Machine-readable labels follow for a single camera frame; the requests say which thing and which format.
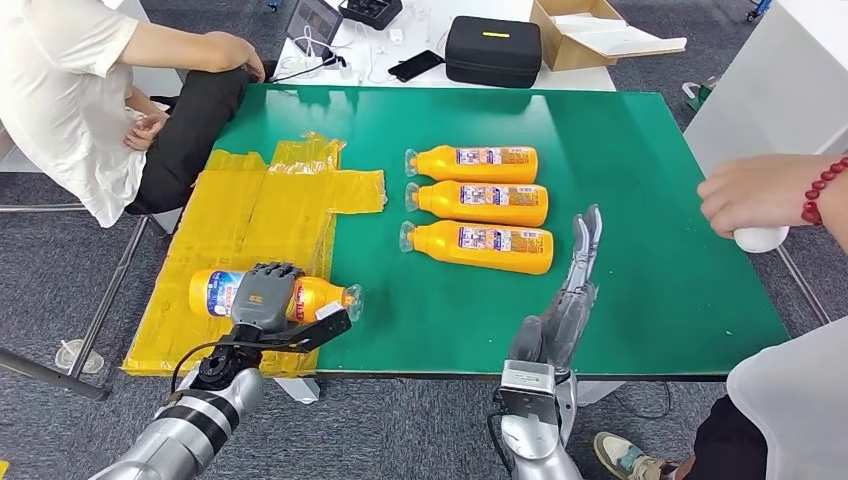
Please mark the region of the person's left hand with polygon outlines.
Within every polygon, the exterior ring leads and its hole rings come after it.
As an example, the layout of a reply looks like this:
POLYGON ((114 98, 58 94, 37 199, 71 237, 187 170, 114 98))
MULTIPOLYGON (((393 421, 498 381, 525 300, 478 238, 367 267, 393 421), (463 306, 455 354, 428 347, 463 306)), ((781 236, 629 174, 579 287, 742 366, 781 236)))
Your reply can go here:
POLYGON ((223 70, 233 70, 238 67, 245 69, 258 83, 266 80, 264 64, 255 47, 239 36, 221 32, 225 57, 223 70))

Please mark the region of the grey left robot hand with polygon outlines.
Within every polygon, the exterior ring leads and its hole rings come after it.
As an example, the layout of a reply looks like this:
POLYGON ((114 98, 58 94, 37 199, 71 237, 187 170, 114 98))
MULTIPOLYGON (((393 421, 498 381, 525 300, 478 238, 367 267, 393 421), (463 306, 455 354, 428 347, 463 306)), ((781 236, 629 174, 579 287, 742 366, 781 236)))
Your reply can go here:
POLYGON ((282 332, 286 311, 303 270, 288 262, 257 263, 243 276, 232 304, 234 325, 249 325, 264 333, 282 332))

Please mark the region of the person's right hand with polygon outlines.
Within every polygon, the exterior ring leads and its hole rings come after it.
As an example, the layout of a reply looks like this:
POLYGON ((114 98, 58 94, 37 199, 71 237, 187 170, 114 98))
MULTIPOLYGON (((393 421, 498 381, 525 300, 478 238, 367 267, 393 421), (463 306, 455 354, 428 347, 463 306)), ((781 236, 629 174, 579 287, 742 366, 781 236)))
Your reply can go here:
POLYGON ((162 112, 139 118, 124 137, 124 144, 136 151, 147 151, 168 119, 162 112))
POLYGON ((761 155, 717 166, 697 187, 701 212, 715 233, 798 226, 805 192, 820 168, 810 156, 761 155))

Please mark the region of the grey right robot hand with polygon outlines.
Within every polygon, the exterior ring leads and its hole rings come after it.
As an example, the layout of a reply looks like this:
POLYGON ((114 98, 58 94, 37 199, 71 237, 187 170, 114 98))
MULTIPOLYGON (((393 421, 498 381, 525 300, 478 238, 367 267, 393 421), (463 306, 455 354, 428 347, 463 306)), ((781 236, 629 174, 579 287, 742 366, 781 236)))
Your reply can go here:
POLYGON ((590 276, 603 231, 596 204, 572 220, 574 247, 567 276, 540 315, 524 319, 506 358, 548 364, 557 377, 567 375, 596 298, 590 276))

